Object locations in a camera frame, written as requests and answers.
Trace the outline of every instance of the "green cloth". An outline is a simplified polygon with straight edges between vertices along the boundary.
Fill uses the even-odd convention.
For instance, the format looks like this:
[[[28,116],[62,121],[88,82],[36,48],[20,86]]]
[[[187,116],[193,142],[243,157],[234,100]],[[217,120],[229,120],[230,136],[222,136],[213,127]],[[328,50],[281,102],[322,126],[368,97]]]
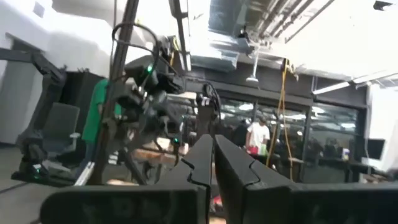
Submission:
[[[88,110],[85,129],[81,138],[85,141],[95,142],[95,137],[100,128],[101,115],[98,111],[98,105],[102,105],[105,102],[106,88],[108,86],[108,79],[99,81],[93,90],[93,96],[91,97],[90,108]],[[116,104],[114,109],[115,115],[121,115],[121,107]]]

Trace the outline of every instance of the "ceiling pipe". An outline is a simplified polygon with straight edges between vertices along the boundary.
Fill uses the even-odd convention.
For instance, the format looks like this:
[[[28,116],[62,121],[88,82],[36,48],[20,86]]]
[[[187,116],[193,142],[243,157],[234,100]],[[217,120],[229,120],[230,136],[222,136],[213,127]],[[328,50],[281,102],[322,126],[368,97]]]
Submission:
[[[275,33],[279,30],[279,28],[281,28],[281,27],[285,24],[286,20],[287,20],[288,18],[291,17],[292,13],[296,10],[297,6],[299,6],[299,4],[300,4],[302,1],[303,1],[303,0],[297,0],[297,1],[295,1],[295,2],[293,3],[292,7],[290,7],[290,9],[289,9],[289,11],[287,12],[287,14],[284,15],[283,19],[281,19],[281,20],[279,21],[279,23],[278,23],[278,24],[272,29],[272,31],[269,33],[269,35],[270,35],[271,37],[273,37],[273,36],[275,35]]]
[[[267,28],[271,25],[272,21],[275,19],[275,17],[280,13],[281,10],[290,2],[291,0],[279,0],[276,2],[275,7],[271,10],[269,13],[267,19],[264,21],[263,26],[261,27],[259,31],[259,36],[261,39],[265,38],[265,31]]]
[[[294,17],[294,20],[296,20],[310,5],[311,3],[313,3],[314,0],[307,0],[298,10],[297,12],[295,12],[292,17]],[[277,35],[275,35],[275,38],[278,38],[283,31],[285,31],[287,28],[289,28],[291,25],[293,24],[293,22],[288,23],[280,32],[277,33]]]

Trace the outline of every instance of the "cable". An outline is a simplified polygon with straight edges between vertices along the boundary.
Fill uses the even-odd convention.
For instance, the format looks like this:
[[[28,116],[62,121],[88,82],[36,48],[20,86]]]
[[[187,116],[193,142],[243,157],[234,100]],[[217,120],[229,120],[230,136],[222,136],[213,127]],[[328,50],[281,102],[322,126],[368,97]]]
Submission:
[[[177,51],[180,50],[180,47],[178,47],[178,44],[177,44],[177,38],[176,37],[173,38],[173,47]]]
[[[116,27],[112,31],[112,39],[114,41],[116,41],[117,43],[119,43],[119,44],[125,44],[125,45],[128,45],[130,47],[136,47],[138,49],[143,49],[143,50],[146,50],[146,51],[150,52],[154,56],[154,63],[152,64],[152,68],[153,68],[152,71],[154,71],[156,69],[156,65],[157,65],[158,60],[161,60],[163,63],[165,63],[171,69],[171,71],[174,72],[174,74],[176,76],[181,77],[181,75],[173,68],[173,66],[166,59],[164,59],[163,57],[159,56],[159,54],[160,54],[160,50],[159,50],[160,47],[159,47],[159,44],[158,44],[159,41],[157,40],[157,37],[156,37],[155,33],[153,31],[151,31],[148,27],[144,26],[144,25],[140,25],[140,24],[132,25],[132,24],[133,23],[120,23],[120,24],[116,25]],[[140,28],[148,31],[151,34],[151,36],[154,38],[154,40],[156,41],[155,48],[156,48],[157,51],[154,52],[153,50],[150,50],[150,49],[148,49],[148,48],[146,48],[144,46],[141,46],[141,45],[132,44],[132,43],[129,43],[129,42],[117,40],[115,38],[116,31],[122,26],[137,26],[137,27],[140,27]]]
[[[118,0],[114,0],[113,2],[113,29],[116,27],[116,19],[118,18]],[[112,66],[113,66],[113,53],[114,53],[114,40],[112,38],[112,49],[111,49],[111,56],[109,57],[109,77],[112,73]]]
[[[151,76],[152,73],[154,72],[154,70],[155,70],[155,68],[156,68],[156,66],[157,66],[157,62],[159,61],[159,58],[160,58],[159,40],[157,39],[156,34],[155,34],[150,28],[148,28],[148,27],[146,27],[146,26],[144,26],[144,25],[136,24],[135,22],[121,22],[121,23],[119,23],[119,24],[116,25],[116,26],[113,28],[113,30],[112,30],[112,40],[113,40],[113,41],[116,41],[116,42],[119,43],[119,44],[125,44],[125,45],[131,46],[131,47],[138,47],[138,46],[139,46],[138,48],[141,48],[141,49],[144,49],[144,50],[148,50],[146,47],[143,47],[143,46],[140,46],[140,45],[135,45],[135,44],[132,44],[132,43],[130,43],[130,42],[126,42],[126,41],[122,41],[122,40],[117,40],[117,39],[116,39],[116,32],[117,32],[118,29],[121,28],[122,26],[136,26],[136,27],[140,27],[141,29],[146,30],[146,31],[153,37],[153,39],[155,40],[155,49],[156,49],[156,51],[151,51],[151,50],[150,50],[150,52],[152,52],[152,53],[153,53],[152,55],[154,56],[154,63],[152,64],[152,68],[153,68],[153,69],[149,72],[149,74],[148,74],[147,77]]]
[[[282,116],[283,116],[283,121],[284,121],[284,131],[285,131],[285,140],[286,140],[286,145],[287,145],[287,150],[289,153],[289,161],[290,161],[290,179],[293,179],[293,160],[292,160],[292,152],[290,150],[290,145],[289,145],[289,137],[287,136],[287,129],[286,129],[286,119],[285,119],[285,80],[286,80],[286,73],[287,73],[287,62],[288,60],[285,59],[284,63],[284,71],[282,72],[282,86],[280,89],[280,96],[279,96],[279,102],[278,102],[278,109],[277,109],[277,119],[279,120],[279,115],[280,115],[280,108],[282,107]],[[274,143],[275,143],[275,137],[276,137],[276,128],[277,126],[275,125],[272,133],[272,138],[271,138],[271,146],[269,149],[269,155],[267,156],[267,162],[266,166],[269,167],[269,161],[272,157],[272,153],[274,150]]]

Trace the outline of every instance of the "office chair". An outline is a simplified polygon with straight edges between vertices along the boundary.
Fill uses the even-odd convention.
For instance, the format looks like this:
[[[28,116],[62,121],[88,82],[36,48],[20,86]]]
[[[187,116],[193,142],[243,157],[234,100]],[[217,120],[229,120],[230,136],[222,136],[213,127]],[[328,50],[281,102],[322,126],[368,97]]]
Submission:
[[[42,165],[48,169],[64,172],[71,170],[57,162],[57,156],[76,150],[80,137],[76,124],[80,109],[76,106],[54,103],[42,130],[41,150],[45,153]]]

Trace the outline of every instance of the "metal pole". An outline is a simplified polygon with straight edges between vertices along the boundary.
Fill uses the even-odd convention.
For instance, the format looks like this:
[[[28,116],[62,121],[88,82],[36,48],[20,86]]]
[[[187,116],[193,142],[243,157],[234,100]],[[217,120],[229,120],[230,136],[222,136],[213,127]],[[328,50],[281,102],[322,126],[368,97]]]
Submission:
[[[123,22],[134,22],[136,20],[137,8],[139,0],[127,0],[126,8],[124,10]],[[120,30],[119,40],[124,42],[130,42],[133,26],[123,26]],[[101,116],[101,121],[103,118],[109,118],[113,115],[114,102],[112,102],[115,84],[112,80],[117,79],[123,75],[124,64],[126,62],[128,45],[118,44],[116,47],[113,65],[111,68],[111,73],[109,74],[109,86],[106,91],[105,107]],[[101,185],[102,183],[102,173],[105,168],[105,164],[108,161],[106,155],[106,147],[108,145],[108,127],[106,125],[101,125],[100,130],[97,133],[96,144],[95,144],[95,156],[93,162],[95,163],[93,173],[88,180],[88,185]]]
[[[254,78],[256,77],[256,72],[257,72],[257,63],[259,61],[259,51],[260,51],[260,49],[258,49],[256,52],[256,58],[254,59],[254,64],[253,64],[253,74],[251,76]]]

